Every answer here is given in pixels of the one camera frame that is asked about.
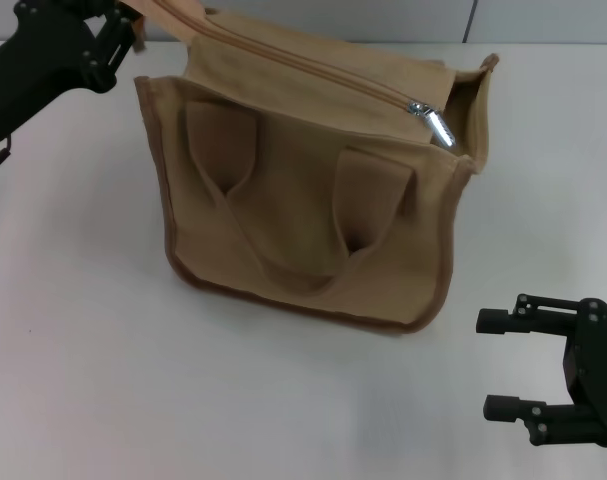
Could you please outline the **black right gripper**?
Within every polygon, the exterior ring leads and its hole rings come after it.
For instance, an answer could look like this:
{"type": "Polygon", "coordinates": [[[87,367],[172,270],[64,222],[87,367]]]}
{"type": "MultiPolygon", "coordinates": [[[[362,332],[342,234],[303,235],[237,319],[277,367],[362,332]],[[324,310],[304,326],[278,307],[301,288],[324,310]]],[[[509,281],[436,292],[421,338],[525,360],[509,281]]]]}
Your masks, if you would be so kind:
{"type": "Polygon", "coordinates": [[[488,421],[522,420],[534,446],[596,444],[607,448],[607,304],[521,293],[511,311],[483,308],[476,332],[542,333],[568,337],[563,368],[573,405],[547,405],[519,397],[488,395],[488,421]]]}

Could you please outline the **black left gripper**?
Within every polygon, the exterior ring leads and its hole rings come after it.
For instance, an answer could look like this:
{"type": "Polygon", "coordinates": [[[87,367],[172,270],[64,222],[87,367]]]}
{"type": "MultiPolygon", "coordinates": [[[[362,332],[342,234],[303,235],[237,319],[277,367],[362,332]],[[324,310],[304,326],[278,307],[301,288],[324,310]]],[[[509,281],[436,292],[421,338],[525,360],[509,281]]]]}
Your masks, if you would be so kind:
{"type": "Polygon", "coordinates": [[[0,46],[0,141],[73,89],[105,93],[135,41],[134,11],[117,0],[18,1],[0,46]]]}

